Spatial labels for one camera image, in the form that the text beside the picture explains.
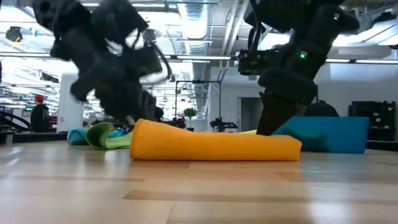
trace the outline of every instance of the red cap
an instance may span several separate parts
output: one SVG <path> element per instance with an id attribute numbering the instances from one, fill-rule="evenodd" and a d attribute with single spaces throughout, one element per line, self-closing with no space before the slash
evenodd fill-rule
<path id="1" fill-rule="evenodd" d="M 40 94 L 35 95 L 35 101 L 43 102 L 44 101 L 44 96 Z"/>

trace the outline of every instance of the green cloth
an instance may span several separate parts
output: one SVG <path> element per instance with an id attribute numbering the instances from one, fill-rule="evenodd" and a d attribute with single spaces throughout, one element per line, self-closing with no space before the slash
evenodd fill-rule
<path id="1" fill-rule="evenodd" d="M 132 132 L 123 137 L 109 138 L 114 130 L 111 123 L 99 123 L 91 127 L 86 133 L 88 144 L 96 149 L 129 149 Z"/>

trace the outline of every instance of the green indicator light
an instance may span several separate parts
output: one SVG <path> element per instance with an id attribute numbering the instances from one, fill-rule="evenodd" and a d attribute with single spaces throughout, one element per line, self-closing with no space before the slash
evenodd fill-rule
<path id="1" fill-rule="evenodd" d="M 335 13 L 334 19 L 335 19 L 335 20 L 338 20 L 339 17 L 340 17 L 340 14 Z"/>
<path id="2" fill-rule="evenodd" d="M 301 59 L 305 59 L 306 56 L 307 56 L 307 53 L 305 51 L 300 52 Z"/>

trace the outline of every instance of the black metal frame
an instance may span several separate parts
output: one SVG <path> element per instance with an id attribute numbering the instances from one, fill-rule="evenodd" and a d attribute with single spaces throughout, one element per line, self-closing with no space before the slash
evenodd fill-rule
<path id="1" fill-rule="evenodd" d="M 315 97 L 315 99 L 316 99 L 316 101 L 315 102 L 318 102 L 318 100 L 319 100 L 319 86 L 317 85 L 317 95 L 316 95 L 316 97 Z"/>
<path id="2" fill-rule="evenodd" d="M 193 83 L 193 84 L 206 84 L 206 83 L 218 83 L 220 86 L 219 94 L 218 94 L 218 104 L 219 104 L 219 111 L 218 117 L 221 117 L 221 81 L 200 81 L 200 80 L 192 80 L 192 81 L 185 81 L 185 80 L 176 80 L 175 81 L 175 108 L 174 108 L 174 118 L 177 118 L 177 95 L 178 95 L 178 84 L 179 83 Z"/>

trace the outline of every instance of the potted plant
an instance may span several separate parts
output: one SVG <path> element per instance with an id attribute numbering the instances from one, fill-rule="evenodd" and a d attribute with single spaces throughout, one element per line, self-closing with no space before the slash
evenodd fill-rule
<path id="1" fill-rule="evenodd" d="M 189 128 L 187 128 L 188 131 L 193 131 L 191 120 L 194 116 L 197 115 L 197 113 L 198 112 L 193 108 L 187 108 L 184 110 L 184 115 L 187 116 L 189 119 Z"/>

